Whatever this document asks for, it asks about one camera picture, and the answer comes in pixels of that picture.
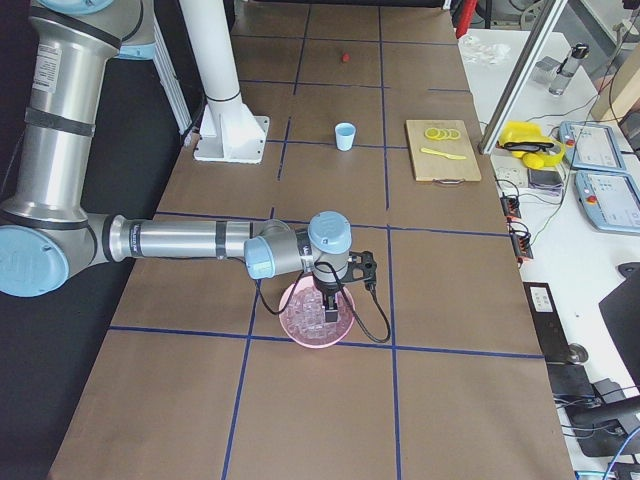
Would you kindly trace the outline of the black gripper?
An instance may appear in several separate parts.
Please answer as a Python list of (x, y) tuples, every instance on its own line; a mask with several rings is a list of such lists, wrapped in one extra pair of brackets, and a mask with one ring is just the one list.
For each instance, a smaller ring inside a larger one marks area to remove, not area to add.
[(335, 323), (339, 319), (338, 300), (343, 298), (342, 289), (335, 279), (324, 280), (312, 275), (315, 288), (321, 293), (325, 322)]

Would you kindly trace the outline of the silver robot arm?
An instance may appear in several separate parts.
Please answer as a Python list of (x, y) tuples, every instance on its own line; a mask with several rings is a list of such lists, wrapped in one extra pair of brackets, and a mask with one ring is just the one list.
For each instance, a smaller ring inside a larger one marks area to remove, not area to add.
[(315, 215), (293, 230), (278, 220), (151, 221), (88, 214), (81, 207), (104, 78), (114, 57), (155, 53), (149, 1), (35, 1), (39, 36), (15, 194), (1, 205), (1, 289), (16, 297), (51, 292), (77, 273), (126, 258), (237, 258), (255, 280), (302, 271), (327, 322), (348, 300), (351, 227)]

